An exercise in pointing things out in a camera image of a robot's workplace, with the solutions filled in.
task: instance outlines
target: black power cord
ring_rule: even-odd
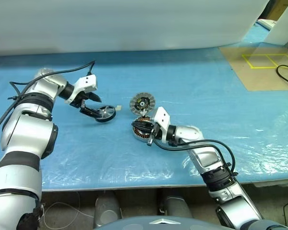
[[[92,70],[93,65],[95,64],[95,61],[91,61],[87,64],[85,64],[84,66],[80,66],[78,68],[75,69],[68,69],[68,70],[61,70],[61,71],[55,71],[55,72],[51,72],[51,73],[46,73],[43,74],[29,82],[14,82],[11,81],[10,84],[11,86],[16,90],[18,96],[16,97],[12,97],[15,101],[10,105],[10,107],[4,112],[4,114],[0,117],[0,125],[2,124],[2,122],[5,120],[5,118],[7,117],[7,115],[10,113],[10,111],[17,105],[17,103],[19,102],[19,100],[25,95],[25,92],[38,80],[44,78],[44,77],[48,77],[50,75],[54,75],[54,74],[61,74],[61,73],[70,73],[70,72],[75,72],[81,69],[84,69],[88,66],[90,66],[89,72]],[[24,87],[24,89],[20,92],[19,89],[15,86],[15,85],[26,85],[26,87]]]
[[[283,215],[284,215],[284,220],[285,220],[285,225],[287,226],[287,219],[286,219],[286,212],[285,212],[285,208],[288,206],[288,203],[286,203],[284,206],[283,206]]]
[[[202,145],[194,145],[194,146],[187,146],[187,147],[180,147],[180,148],[169,148],[169,147],[165,147],[163,145],[160,145],[158,143],[158,141],[155,139],[155,136],[152,135],[152,138],[153,138],[153,142],[161,149],[163,150],[167,150],[167,151],[186,151],[186,150],[192,150],[192,149],[199,149],[199,148],[204,148],[204,147],[212,147],[214,149],[217,150],[217,152],[219,153],[220,157],[221,157],[221,160],[225,162],[225,159],[223,157],[223,154],[221,153],[220,149],[215,146],[215,145],[211,145],[211,144],[202,144]],[[218,141],[218,140],[212,140],[212,139],[204,139],[204,140],[195,140],[195,141],[189,141],[189,142],[185,142],[185,143],[181,143],[181,144],[178,144],[178,146],[183,146],[183,145],[189,145],[189,144],[196,144],[196,143],[201,143],[201,142],[215,142],[215,143],[218,143],[222,146],[224,146],[230,153],[230,156],[231,156],[231,160],[232,160],[232,166],[231,166],[231,172],[234,173],[234,170],[235,170],[235,165],[236,165],[236,160],[235,160],[235,156],[234,154],[232,153],[231,149],[226,145],[224,144],[223,142],[221,141]]]
[[[287,67],[287,68],[288,68],[288,65],[279,65],[279,66],[275,69],[275,71],[276,71],[276,73],[278,74],[278,76],[288,82],[288,79],[284,78],[284,77],[279,73],[279,70],[278,70],[278,69],[279,69],[280,67]]]

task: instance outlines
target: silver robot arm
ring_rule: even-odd
[[[52,72],[42,69],[35,76]],[[43,215],[40,204],[42,174],[40,159],[52,151],[58,127],[52,122],[56,98],[81,108],[80,112],[99,117],[84,101],[100,98],[91,93],[97,89],[95,75],[80,78],[74,85],[62,75],[50,75],[37,80],[18,100],[13,113],[2,127],[0,160],[0,230],[35,230]]]
[[[199,128],[171,125],[170,116],[163,107],[157,108],[152,118],[155,125],[147,144],[151,145],[155,142],[159,147],[166,149],[156,141],[161,139],[163,143],[172,146],[190,147],[188,150],[190,159],[206,183],[210,196],[218,204],[216,214],[220,223],[237,230],[246,230],[251,225],[258,225],[255,222],[262,219],[261,214],[236,180],[237,173],[230,170],[230,164],[225,162],[219,149],[209,145],[208,141],[191,143],[191,141],[204,140]],[[265,229],[272,225],[285,228],[272,221],[262,220],[260,223],[260,226],[264,225]]]

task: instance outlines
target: black wheel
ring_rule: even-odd
[[[112,120],[116,115],[115,108],[111,105],[102,106],[97,109],[97,112],[101,115],[101,117],[95,118],[98,122],[107,122]]]

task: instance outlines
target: white backdrop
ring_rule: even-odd
[[[0,55],[240,41],[268,0],[0,0]]]

